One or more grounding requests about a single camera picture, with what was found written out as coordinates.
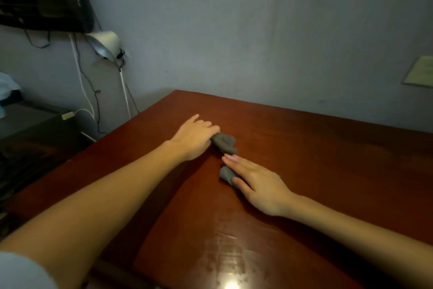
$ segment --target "left hand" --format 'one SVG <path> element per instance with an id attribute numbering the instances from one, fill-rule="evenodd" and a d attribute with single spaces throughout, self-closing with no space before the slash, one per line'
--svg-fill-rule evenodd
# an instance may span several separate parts
<path id="1" fill-rule="evenodd" d="M 185 161 L 191 161 L 201 155 L 209 147 L 210 138 L 220 132 L 219 126 L 197 120 L 198 117 L 199 115 L 195 115 L 187 120 L 170 140 L 184 150 Z"/>

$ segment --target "gray wall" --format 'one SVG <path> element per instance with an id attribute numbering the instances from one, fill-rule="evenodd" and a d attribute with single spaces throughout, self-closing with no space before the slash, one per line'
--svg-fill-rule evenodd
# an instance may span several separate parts
<path id="1" fill-rule="evenodd" d="M 91 2 L 124 43 L 140 109 L 184 89 L 433 132 L 433 90 L 400 85 L 419 55 L 433 55 L 433 0 Z M 37 50 L 0 28 L 0 69 L 34 100 L 85 107 L 67 39 Z M 111 131 L 127 119 L 118 73 L 80 48 Z"/>

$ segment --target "right hand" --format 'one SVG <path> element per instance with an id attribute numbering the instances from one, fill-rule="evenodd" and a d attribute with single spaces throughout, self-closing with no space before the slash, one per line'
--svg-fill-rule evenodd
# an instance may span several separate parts
<path id="1" fill-rule="evenodd" d="M 267 215 L 288 216 L 298 195 L 286 187 L 278 174 L 236 155 L 225 154 L 223 161 L 245 179 L 233 177 L 232 183 L 254 207 Z"/>

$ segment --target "sleeve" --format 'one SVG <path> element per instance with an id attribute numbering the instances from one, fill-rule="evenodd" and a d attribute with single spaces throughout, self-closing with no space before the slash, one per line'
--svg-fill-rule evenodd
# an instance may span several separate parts
<path id="1" fill-rule="evenodd" d="M 58 289 L 47 271 L 31 259 L 0 252 L 2 289 Z"/>

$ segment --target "brown table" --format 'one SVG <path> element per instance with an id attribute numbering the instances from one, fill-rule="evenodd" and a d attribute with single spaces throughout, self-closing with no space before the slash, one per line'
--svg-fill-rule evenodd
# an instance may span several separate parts
<path id="1" fill-rule="evenodd" d="M 37 215 L 151 151 L 195 113 L 294 192 L 433 244 L 433 135 L 183 91 L 19 193 L 9 210 Z M 102 257 L 170 288 L 393 285 L 322 234 L 255 210 L 218 178 L 220 165 L 209 149 L 172 171 Z"/>

